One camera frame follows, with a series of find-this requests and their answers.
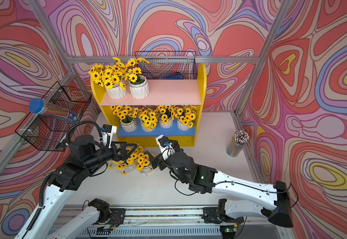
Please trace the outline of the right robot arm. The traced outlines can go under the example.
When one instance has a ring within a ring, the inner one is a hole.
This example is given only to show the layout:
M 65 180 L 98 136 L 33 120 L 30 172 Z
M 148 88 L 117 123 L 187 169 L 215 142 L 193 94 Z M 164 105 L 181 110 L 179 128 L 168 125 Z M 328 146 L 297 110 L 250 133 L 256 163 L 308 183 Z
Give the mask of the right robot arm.
M 161 135 L 156 138 L 160 154 L 150 156 L 154 169 L 168 169 L 176 182 L 188 185 L 193 194 L 223 194 L 238 201 L 220 199 L 216 218 L 231 222 L 236 218 L 262 217 L 276 226 L 292 228 L 292 206 L 288 191 L 291 185 L 276 181 L 274 184 L 255 183 L 227 175 L 215 168 L 196 164 L 178 141 Z

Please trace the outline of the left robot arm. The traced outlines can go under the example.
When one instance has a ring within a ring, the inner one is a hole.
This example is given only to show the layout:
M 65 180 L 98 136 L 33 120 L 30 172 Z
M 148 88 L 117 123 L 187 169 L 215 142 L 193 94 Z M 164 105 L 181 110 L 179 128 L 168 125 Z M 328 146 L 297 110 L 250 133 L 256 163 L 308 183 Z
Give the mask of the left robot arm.
M 103 174 L 110 161 L 122 162 L 137 144 L 121 141 L 103 145 L 86 134 L 69 142 L 70 155 L 50 173 L 40 188 L 39 203 L 17 234 L 18 239 L 44 239 L 65 204 L 89 177 Z

